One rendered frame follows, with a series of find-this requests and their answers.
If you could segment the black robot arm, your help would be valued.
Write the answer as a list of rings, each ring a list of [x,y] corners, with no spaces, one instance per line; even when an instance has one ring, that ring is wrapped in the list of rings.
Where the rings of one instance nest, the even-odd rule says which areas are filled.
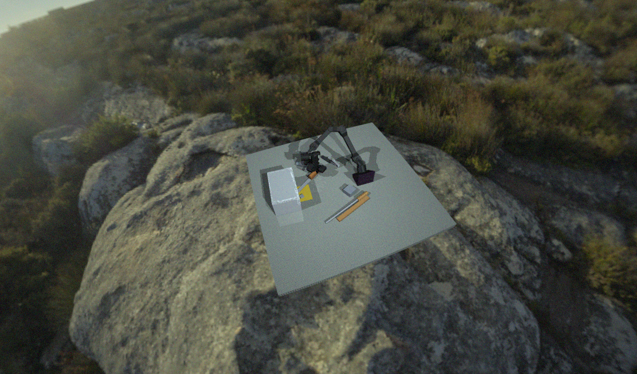
[[[312,144],[309,146],[310,149],[308,150],[308,152],[300,152],[300,160],[301,161],[308,161],[310,159],[310,156],[311,156],[311,160],[312,161],[316,161],[318,159],[318,155],[321,155],[321,154],[320,154],[320,151],[315,151],[315,150],[319,147],[320,143],[331,132],[338,132],[338,134],[340,134],[344,138],[344,141],[345,141],[347,147],[349,148],[350,154],[352,156],[350,158],[352,159],[352,161],[354,163],[358,164],[356,166],[357,173],[368,172],[367,169],[366,169],[365,161],[363,161],[361,159],[361,156],[358,155],[358,153],[355,151],[352,143],[350,142],[350,138],[348,137],[347,130],[346,130],[346,127],[344,125],[329,126],[327,131],[325,131],[319,138],[317,138],[316,141],[312,142]],[[306,169],[307,169],[308,172],[315,172],[316,165],[314,163],[310,163],[309,162],[309,164],[308,164]]]

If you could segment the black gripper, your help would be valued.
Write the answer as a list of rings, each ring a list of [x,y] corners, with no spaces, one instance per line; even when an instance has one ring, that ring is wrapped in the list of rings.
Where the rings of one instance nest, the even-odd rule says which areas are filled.
[[[322,164],[322,165],[320,165],[320,163],[319,163],[319,158],[318,158],[316,161],[312,161],[311,159],[309,159],[308,161],[304,161],[304,164],[305,164],[305,165],[308,165],[308,163],[309,163],[309,162],[310,162],[310,163],[314,163],[314,164],[316,165],[316,169],[315,169],[315,170],[316,170],[316,173],[318,173],[318,172],[323,173],[323,172],[325,172],[325,170],[327,169],[327,167],[326,167],[326,166],[324,166],[323,164]]]

